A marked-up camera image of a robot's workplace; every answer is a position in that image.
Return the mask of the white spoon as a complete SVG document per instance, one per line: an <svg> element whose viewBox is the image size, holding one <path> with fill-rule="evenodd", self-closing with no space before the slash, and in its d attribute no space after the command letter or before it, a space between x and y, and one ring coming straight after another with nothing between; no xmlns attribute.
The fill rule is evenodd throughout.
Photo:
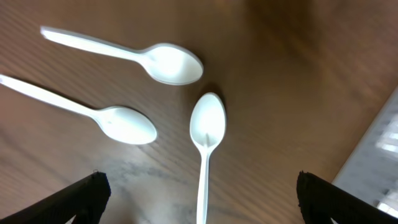
<svg viewBox="0 0 398 224"><path fill-rule="evenodd" d="M109 138L126 144L149 144L156 140L157 130L142 113L123 106L95 110L51 91L16 78L1 75L1 84L44 103L93 119Z"/></svg>
<svg viewBox="0 0 398 224"><path fill-rule="evenodd" d="M204 73L201 60L191 51L175 44L158 43L136 50L54 27L41 26L40 33L58 44L137 62L151 78L168 85L188 85L198 81Z"/></svg>

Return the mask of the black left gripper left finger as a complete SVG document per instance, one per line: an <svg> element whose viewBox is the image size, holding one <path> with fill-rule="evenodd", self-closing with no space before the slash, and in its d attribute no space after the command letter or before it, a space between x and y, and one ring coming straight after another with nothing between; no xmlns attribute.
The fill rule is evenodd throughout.
<svg viewBox="0 0 398 224"><path fill-rule="evenodd" d="M2 224L99 223L111 196L104 172L91 175L1 219Z"/></svg>

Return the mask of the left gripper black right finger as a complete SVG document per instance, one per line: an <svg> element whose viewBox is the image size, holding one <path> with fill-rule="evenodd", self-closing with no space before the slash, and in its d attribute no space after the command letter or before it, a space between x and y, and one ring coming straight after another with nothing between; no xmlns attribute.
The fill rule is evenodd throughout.
<svg viewBox="0 0 398 224"><path fill-rule="evenodd" d="M299 172L296 191L305 224L397 224L397 218L310 172Z"/></svg>

